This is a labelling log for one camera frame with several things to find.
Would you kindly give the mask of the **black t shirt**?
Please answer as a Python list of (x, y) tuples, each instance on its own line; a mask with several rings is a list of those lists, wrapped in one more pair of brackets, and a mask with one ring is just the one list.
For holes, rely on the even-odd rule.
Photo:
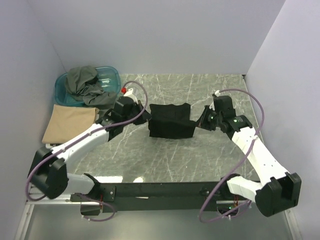
[(150, 104), (151, 120), (148, 122), (149, 136), (171, 140), (192, 138), (196, 122), (190, 120), (191, 105), (183, 103)]

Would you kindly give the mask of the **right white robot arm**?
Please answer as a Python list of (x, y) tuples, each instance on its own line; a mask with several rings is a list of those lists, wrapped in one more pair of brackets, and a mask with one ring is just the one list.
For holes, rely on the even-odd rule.
[(259, 177), (259, 182), (255, 182), (231, 170), (208, 194), (201, 211), (218, 190), (226, 200), (238, 195), (255, 203), (265, 217), (298, 205), (302, 185), (300, 176), (289, 173), (275, 159), (248, 118), (236, 114), (230, 96), (221, 96), (216, 91), (212, 104), (205, 106), (198, 119), (198, 126), (208, 131), (219, 128), (244, 153), (243, 159), (250, 162)]

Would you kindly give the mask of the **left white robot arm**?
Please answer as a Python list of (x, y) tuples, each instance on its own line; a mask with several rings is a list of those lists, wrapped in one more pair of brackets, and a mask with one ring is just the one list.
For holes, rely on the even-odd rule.
[(100, 183), (91, 175), (72, 174), (68, 169), (95, 147), (110, 142), (129, 124), (141, 125), (151, 119), (147, 104), (130, 96), (122, 96), (112, 109), (95, 121), (89, 129), (52, 149), (39, 149), (27, 177), (45, 197), (55, 199), (62, 194), (82, 194), (88, 201), (100, 195)]

